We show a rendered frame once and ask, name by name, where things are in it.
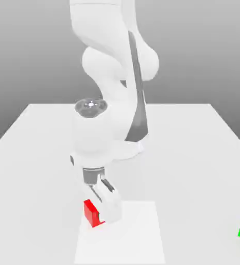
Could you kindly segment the small red cube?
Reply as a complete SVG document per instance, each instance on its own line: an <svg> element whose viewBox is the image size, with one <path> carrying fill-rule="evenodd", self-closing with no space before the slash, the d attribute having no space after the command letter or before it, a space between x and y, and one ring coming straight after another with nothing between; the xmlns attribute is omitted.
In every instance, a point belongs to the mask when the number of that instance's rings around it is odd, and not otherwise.
<svg viewBox="0 0 240 265"><path fill-rule="evenodd" d="M94 206L90 199L85 200L84 204L84 215L92 228L103 224L105 221L100 220L100 213L97 208Z"/></svg>

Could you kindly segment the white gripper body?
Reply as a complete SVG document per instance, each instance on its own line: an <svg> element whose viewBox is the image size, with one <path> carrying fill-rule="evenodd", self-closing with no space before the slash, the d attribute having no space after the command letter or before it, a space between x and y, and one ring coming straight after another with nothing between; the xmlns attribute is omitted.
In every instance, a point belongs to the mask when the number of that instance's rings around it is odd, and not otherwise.
<svg viewBox="0 0 240 265"><path fill-rule="evenodd" d="M111 180L98 178L96 184L84 184L84 192L100 214L101 220L112 224L122 218L121 196Z"/></svg>

